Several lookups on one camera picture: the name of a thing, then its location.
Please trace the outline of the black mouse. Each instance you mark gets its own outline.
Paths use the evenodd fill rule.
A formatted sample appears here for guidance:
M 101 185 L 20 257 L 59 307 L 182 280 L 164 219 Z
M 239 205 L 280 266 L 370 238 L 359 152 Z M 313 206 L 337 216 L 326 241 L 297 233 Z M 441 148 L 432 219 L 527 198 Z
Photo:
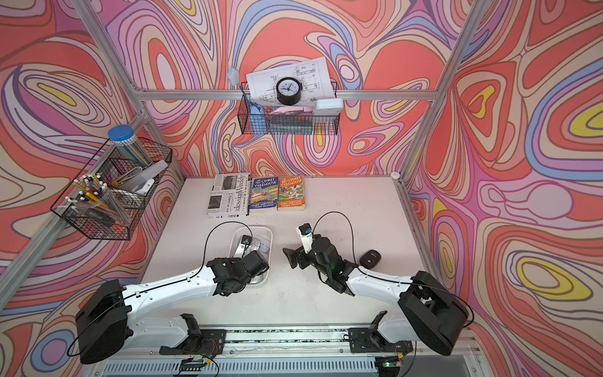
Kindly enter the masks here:
M 381 254 L 378 251 L 371 249 L 361 256 L 359 264 L 367 270 L 373 270 L 381 260 Z

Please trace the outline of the white mouse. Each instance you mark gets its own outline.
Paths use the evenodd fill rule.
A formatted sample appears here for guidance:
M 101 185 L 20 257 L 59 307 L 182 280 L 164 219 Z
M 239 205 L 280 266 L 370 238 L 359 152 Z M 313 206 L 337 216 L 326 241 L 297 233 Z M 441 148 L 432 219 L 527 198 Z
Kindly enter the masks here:
M 271 241 L 264 237 L 253 237 L 250 246 L 243 253 L 244 256 L 251 253 L 251 251 L 257 251 L 266 260 L 269 259 Z

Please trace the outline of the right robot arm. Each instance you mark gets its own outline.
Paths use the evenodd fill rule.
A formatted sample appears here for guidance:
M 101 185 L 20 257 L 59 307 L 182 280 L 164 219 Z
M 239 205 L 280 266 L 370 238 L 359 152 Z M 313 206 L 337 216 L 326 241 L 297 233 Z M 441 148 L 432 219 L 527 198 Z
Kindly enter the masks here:
M 303 236 L 302 246 L 284 248 L 283 253 L 292 269 L 314 267 L 324 275 L 323 282 L 339 294 L 373 298 L 399 308 L 373 320 L 371 342 L 377 349 L 387 343 L 419 340 L 449 356 L 469 319 L 462 300 L 426 271 L 414 276 L 371 273 L 343 259 L 333 243 L 320 235 Z

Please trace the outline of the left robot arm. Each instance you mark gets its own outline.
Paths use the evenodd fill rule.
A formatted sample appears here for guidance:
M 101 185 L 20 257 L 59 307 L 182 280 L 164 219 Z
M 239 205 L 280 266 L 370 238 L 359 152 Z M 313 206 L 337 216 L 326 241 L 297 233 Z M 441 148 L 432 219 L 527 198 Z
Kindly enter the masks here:
M 122 286 L 117 280 L 106 281 L 75 316 L 76 356 L 82 364 L 95 364 L 137 339 L 165 338 L 164 331 L 140 328 L 142 320 L 178 303 L 239 293 L 268 269 L 264 255 L 250 251 L 241 258 L 213 259 L 195 272 L 148 284 Z

